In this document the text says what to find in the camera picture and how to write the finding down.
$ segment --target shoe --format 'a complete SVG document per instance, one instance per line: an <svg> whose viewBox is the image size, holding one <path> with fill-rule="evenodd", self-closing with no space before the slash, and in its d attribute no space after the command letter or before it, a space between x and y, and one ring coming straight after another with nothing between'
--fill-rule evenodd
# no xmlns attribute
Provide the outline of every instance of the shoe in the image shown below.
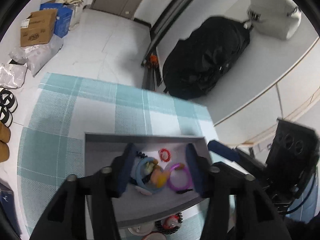
<svg viewBox="0 0 320 240"><path fill-rule="evenodd" d="M0 103L0 121L6 126L10 127L12 124L12 114L8 110L8 108Z"/></svg>
<svg viewBox="0 0 320 240"><path fill-rule="evenodd" d="M11 131L3 123L0 122L0 141L8 143L10 140Z"/></svg>
<svg viewBox="0 0 320 240"><path fill-rule="evenodd" d="M6 143L0 142L0 163L9 159L9 147Z"/></svg>
<svg viewBox="0 0 320 240"><path fill-rule="evenodd" d="M11 113L18 107L14 94L5 88L0 88L0 103L4 104Z"/></svg>

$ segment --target black speaker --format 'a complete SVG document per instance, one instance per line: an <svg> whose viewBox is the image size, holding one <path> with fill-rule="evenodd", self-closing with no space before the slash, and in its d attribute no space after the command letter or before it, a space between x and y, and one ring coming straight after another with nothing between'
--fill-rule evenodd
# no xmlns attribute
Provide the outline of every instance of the black speaker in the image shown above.
<svg viewBox="0 0 320 240"><path fill-rule="evenodd" d="M278 119L266 172L273 189L299 198L319 160L319 138L314 130Z"/></svg>

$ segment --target blue ring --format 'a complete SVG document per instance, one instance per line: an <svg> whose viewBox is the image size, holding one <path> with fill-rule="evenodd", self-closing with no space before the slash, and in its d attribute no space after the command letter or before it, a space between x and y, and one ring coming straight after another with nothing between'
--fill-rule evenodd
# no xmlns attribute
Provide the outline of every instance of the blue ring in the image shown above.
<svg viewBox="0 0 320 240"><path fill-rule="evenodd" d="M153 188L148 188L143 182L142 182L142 176L141 176L141 168L144 164L146 164L147 162L153 162L153 160L155 160L155 158L151 158L151 157L148 157L148 158L143 158L137 165L136 167L136 181L137 181L137 184L139 187L142 187L144 188L145 190L151 192L152 194L156 194L158 192L160 192L163 188L156 188L156 189L153 189Z"/></svg>

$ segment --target floor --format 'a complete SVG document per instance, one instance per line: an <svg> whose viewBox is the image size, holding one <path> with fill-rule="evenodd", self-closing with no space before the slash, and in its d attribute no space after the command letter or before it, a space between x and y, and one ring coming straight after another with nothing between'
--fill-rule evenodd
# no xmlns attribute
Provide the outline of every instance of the floor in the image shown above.
<svg viewBox="0 0 320 240"><path fill-rule="evenodd" d="M40 80L45 73L52 72L141 88L144 69L140 63L149 44L148 27L112 14L85 9L78 27L64 37L62 49L35 77L27 71L23 86L12 90L18 108L13 113L10 127L10 157L0 163L0 182L15 193L22 240L29 239L29 236L16 194L18 150L26 109L32 102Z"/></svg>

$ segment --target cable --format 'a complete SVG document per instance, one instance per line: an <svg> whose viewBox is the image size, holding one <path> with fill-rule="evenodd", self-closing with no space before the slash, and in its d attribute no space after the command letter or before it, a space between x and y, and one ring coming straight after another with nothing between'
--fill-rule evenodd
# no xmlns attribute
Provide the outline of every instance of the cable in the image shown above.
<svg viewBox="0 0 320 240"><path fill-rule="evenodd" d="M291 214L291 213L293 213L293 212L296 212L296 211L307 201L307 199L308 199L308 198L310 197L310 195L311 195L313 186L314 186L315 181L316 181L316 173L317 173L317 169L315 170L315 173L314 173L314 175L313 175L313 181L312 181L312 184L311 184L311 188L310 188L308 194L306 195L305 199L302 200L301 203L300 203L298 206L296 206L294 209L292 209L292 210L280 211L280 212L279 212L280 215L289 215L289 214Z"/></svg>

